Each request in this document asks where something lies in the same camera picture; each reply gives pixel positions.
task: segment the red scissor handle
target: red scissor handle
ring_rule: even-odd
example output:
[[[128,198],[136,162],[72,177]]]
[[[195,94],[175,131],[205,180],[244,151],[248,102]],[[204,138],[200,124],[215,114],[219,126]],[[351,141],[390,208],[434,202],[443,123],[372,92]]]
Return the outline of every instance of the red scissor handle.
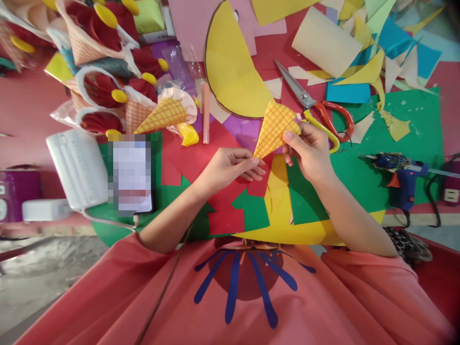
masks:
[[[346,130],[345,132],[349,134],[351,137],[355,131],[355,122],[353,121],[353,117],[351,116],[350,112],[342,107],[341,105],[338,105],[337,103],[333,102],[328,102],[326,100],[322,100],[321,102],[316,102],[314,105],[316,109],[319,110],[321,118],[323,121],[326,123],[326,127],[329,128],[329,130],[339,139],[341,143],[347,142],[349,140],[348,136],[341,137],[337,130],[334,127],[334,124],[332,123],[331,119],[327,115],[326,108],[337,110],[339,113],[343,115],[343,117],[346,120]]]

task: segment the scissors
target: scissors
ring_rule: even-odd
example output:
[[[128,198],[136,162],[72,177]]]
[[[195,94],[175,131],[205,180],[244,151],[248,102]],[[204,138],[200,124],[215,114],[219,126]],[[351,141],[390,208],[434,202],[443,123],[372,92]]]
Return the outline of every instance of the scissors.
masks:
[[[351,116],[350,112],[346,110],[341,105],[336,103],[328,102],[327,100],[322,100],[321,102],[317,102],[314,100],[308,92],[295,80],[295,78],[281,65],[278,61],[275,60],[276,65],[279,68],[279,71],[283,75],[284,80],[288,83],[289,87],[296,95],[299,102],[305,107],[305,111],[303,115],[305,118],[315,127],[323,130],[327,133],[328,138],[334,144],[332,149],[329,150],[329,153],[332,154],[339,149],[340,143],[344,143],[348,141],[348,136],[341,137],[337,130],[334,127],[334,124],[330,120],[329,116],[326,113],[326,108],[337,110],[339,113],[343,115],[346,120],[347,129],[345,132],[351,137],[355,130],[355,122],[353,121],[353,117]],[[324,126],[321,122],[315,119],[311,113],[310,108],[315,107],[319,113],[323,121],[326,123]]]

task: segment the pixelated screen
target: pixelated screen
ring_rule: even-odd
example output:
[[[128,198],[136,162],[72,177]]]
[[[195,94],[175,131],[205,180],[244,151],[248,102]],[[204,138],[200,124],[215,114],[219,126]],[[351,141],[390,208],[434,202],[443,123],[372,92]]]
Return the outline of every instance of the pixelated screen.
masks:
[[[109,176],[109,204],[113,217],[132,217],[153,211],[151,143],[145,135],[124,135],[109,141],[113,176]]]

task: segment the purple container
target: purple container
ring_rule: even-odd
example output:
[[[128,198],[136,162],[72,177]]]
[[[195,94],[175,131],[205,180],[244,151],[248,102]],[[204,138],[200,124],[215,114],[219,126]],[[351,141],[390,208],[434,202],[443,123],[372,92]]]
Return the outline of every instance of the purple container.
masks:
[[[23,202],[41,197],[39,172],[0,171],[0,223],[22,222]]]

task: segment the floor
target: floor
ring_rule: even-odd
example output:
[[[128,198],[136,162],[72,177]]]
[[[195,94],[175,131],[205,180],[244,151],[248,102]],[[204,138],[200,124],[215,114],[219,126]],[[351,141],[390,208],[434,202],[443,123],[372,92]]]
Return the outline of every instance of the floor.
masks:
[[[410,232],[460,252],[460,226],[415,226]],[[26,255],[1,264],[0,344],[13,344],[81,275],[107,251],[96,236],[0,241],[0,252],[35,243]],[[312,246],[317,255],[322,246]]]

